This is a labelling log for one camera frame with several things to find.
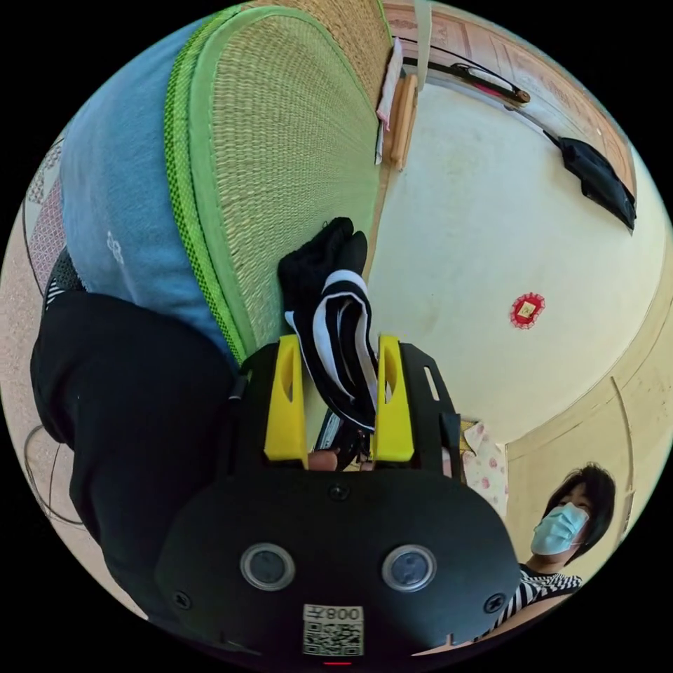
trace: qr code label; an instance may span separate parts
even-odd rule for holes
[[[353,657],[364,653],[361,607],[305,605],[304,654]]]

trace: yellow bracket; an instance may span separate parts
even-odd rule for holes
[[[282,336],[278,345],[264,453],[272,462],[301,461],[308,469],[301,349],[296,334]]]
[[[390,386],[390,399],[386,389]],[[407,463],[414,455],[412,420],[400,342],[393,336],[379,337],[379,394],[372,438],[374,462]]]

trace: woven straw mat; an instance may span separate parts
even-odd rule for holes
[[[313,17],[279,7],[231,14],[215,29],[211,22],[203,46],[195,40],[183,59],[188,73],[196,61],[182,131],[198,219],[187,208],[181,231],[205,241],[207,250],[194,251],[197,278],[207,295],[224,295],[218,322],[245,357],[284,331],[280,259],[333,217],[369,233],[378,121]],[[173,143],[184,143],[175,131]]]
[[[393,45],[381,0],[252,0],[243,8],[263,6],[302,10],[327,28],[376,108]]]

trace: screw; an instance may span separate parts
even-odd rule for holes
[[[327,493],[335,503],[343,503],[343,501],[347,500],[348,496],[350,496],[351,490],[347,486],[333,484],[329,487],[329,491]]]
[[[492,615],[494,612],[500,610],[505,604],[504,594],[493,594],[486,603],[484,603],[484,612]]]
[[[184,591],[176,591],[173,594],[173,603],[180,610],[189,610],[191,608],[191,598]]]

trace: patterned rug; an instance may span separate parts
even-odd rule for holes
[[[42,294],[56,258],[65,246],[58,179],[61,146],[62,138],[49,149],[22,204],[28,259]]]

